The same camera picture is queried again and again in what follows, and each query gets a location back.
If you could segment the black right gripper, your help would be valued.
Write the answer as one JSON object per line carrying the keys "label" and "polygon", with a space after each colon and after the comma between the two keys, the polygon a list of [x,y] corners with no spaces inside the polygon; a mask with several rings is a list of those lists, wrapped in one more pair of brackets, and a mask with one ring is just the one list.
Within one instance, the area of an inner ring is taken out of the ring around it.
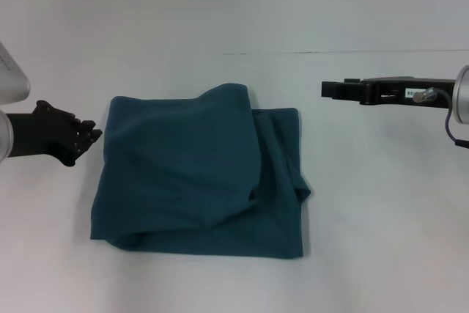
{"label": "black right gripper", "polygon": [[333,100],[346,100],[364,106],[403,105],[447,108],[446,99],[437,94],[428,100],[417,103],[413,96],[427,89],[441,89],[452,96],[455,80],[435,78],[414,78],[398,76],[387,78],[346,78],[343,82],[323,81],[321,97]]}

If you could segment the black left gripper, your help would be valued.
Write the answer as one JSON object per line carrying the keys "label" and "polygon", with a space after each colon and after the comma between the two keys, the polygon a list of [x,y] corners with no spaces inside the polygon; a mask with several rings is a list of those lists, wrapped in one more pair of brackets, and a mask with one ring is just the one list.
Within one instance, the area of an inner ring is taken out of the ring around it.
{"label": "black left gripper", "polygon": [[49,155],[71,167],[102,136],[92,120],[80,120],[39,100],[29,114],[8,114],[12,128],[10,158]]}

